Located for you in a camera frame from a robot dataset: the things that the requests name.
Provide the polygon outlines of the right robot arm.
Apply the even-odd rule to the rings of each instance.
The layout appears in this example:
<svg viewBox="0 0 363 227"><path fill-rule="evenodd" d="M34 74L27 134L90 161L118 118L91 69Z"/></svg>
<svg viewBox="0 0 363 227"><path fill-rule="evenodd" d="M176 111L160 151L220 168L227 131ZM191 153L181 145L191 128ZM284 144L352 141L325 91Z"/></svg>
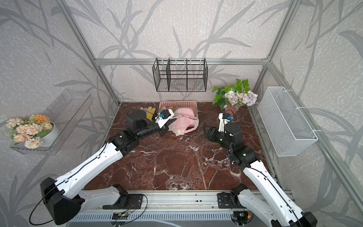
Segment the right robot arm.
<svg viewBox="0 0 363 227"><path fill-rule="evenodd" d="M258 154L243 141L242 130L233 123L223 123L220 130L213 126L203 128L205 138L227 150L228 158L255 184L265 201L243 184L230 191L232 201L250 210L268 227L315 227L317 219L304 212L281 189L265 168Z"/></svg>

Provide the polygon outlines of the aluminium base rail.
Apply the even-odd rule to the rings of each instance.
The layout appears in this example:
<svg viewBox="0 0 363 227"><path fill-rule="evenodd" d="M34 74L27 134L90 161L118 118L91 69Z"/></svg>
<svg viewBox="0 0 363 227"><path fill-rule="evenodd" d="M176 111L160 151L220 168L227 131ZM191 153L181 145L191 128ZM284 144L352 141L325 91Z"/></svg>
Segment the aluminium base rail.
<svg viewBox="0 0 363 227"><path fill-rule="evenodd" d="M60 190L67 199L75 199L81 212L93 210L120 211L216 211L225 203L218 194L229 191L128 191L112 186L77 193Z"/></svg>

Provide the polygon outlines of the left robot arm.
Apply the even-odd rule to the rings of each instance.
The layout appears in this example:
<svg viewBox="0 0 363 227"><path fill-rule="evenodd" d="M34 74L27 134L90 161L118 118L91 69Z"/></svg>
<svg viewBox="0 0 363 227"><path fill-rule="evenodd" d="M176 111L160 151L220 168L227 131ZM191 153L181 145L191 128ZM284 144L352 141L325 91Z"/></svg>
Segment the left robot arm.
<svg viewBox="0 0 363 227"><path fill-rule="evenodd" d="M52 222L56 225L65 224L78 213L93 208L132 207L127 191L119 184L91 191L84 190L84 187L110 165L133 151L140 140L155 133L164 136L169 125L176 121L172 109L152 116L153 119L149 120L146 110L134 110L126 118L127 128L111 137L94 155L57 179L48 177L41 182L41 202L50 213Z"/></svg>

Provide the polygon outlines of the white mesh wall basket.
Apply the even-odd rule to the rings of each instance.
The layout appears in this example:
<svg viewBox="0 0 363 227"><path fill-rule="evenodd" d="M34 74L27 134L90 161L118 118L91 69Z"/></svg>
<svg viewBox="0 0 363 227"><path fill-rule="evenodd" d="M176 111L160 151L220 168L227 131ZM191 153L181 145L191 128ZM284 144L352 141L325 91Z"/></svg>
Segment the white mesh wall basket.
<svg viewBox="0 0 363 227"><path fill-rule="evenodd" d="M277 156L297 156L318 141L315 131L284 87L268 87L258 111Z"/></svg>

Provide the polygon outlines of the clear acrylic shelf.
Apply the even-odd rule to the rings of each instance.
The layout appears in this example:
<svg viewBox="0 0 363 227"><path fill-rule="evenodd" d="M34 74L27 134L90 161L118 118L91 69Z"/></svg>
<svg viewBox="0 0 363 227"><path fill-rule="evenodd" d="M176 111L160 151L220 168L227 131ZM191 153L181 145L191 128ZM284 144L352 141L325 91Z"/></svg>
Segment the clear acrylic shelf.
<svg viewBox="0 0 363 227"><path fill-rule="evenodd" d="M10 148L24 155L55 155L92 103L90 93L64 90L43 112L55 124L54 129L43 139L43 144L36 149L28 149L24 143L11 145Z"/></svg>

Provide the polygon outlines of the pink vase with flowers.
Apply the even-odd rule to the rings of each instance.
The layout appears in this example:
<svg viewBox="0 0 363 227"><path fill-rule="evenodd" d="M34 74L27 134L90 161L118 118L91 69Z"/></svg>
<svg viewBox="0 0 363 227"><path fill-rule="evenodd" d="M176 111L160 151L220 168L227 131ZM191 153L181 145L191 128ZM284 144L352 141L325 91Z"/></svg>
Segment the pink vase with flowers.
<svg viewBox="0 0 363 227"><path fill-rule="evenodd" d="M214 87L212 92L216 93L212 104L221 110L239 107L251 107L257 103L258 95L251 91L249 80L236 79L236 83L223 88Z"/></svg>

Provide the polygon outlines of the white pot peach flowers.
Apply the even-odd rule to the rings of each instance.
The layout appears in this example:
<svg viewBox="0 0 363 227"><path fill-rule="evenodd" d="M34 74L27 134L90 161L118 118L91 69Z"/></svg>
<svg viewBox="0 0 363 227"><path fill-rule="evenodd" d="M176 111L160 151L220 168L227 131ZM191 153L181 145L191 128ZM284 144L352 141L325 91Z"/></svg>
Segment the white pot peach flowers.
<svg viewBox="0 0 363 227"><path fill-rule="evenodd" d="M28 119L10 118L6 127L14 145L23 145L27 149L50 147L61 132L50 117L43 114L35 114Z"/></svg>

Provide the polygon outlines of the pink baseball cap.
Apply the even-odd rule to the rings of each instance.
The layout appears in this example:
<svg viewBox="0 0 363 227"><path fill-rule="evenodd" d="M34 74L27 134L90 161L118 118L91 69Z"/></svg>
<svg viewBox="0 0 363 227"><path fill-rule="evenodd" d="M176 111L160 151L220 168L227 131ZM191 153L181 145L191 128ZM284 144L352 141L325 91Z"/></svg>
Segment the pink baseball cap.
<svg viewBox="0 0 363 227"><path fill-rule="evenodd" d="M176 136L180 136L196 130L199 125L199 119L193 109L180 107L172 110L174 111L172 120L175 119L175 121L168 126L169 131L175 133Z"/></svg>

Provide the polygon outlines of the pink plastic basket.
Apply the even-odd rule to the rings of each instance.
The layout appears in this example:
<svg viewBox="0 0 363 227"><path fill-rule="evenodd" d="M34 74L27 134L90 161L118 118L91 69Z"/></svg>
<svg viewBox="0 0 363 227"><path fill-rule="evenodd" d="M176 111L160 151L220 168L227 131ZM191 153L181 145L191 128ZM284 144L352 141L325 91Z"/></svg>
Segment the pink plastic basket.
<svg viewBox="0 0 363 227"><path fill-rule="evenodd" d="M194 115L198 114L197 102L196 101L164 101L159 103L158 112L162 112L164 109L170 108L190 108L193 110Z"/></svg>

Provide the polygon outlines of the yellow work glove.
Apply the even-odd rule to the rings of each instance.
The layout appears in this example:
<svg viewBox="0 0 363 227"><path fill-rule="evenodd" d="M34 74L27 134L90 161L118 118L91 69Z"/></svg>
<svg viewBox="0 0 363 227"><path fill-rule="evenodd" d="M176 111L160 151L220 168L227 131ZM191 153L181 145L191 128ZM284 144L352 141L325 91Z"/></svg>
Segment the yellow work glove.
<svg viewBox="0 0 363 227"><path fill-rule="evenodd" d="M147 108L141 107L141 109L146 112L146 116L147 116L148 120L150 120L150 121L154 120L154 113L156 112L155 107L147 107Z"/></svg>

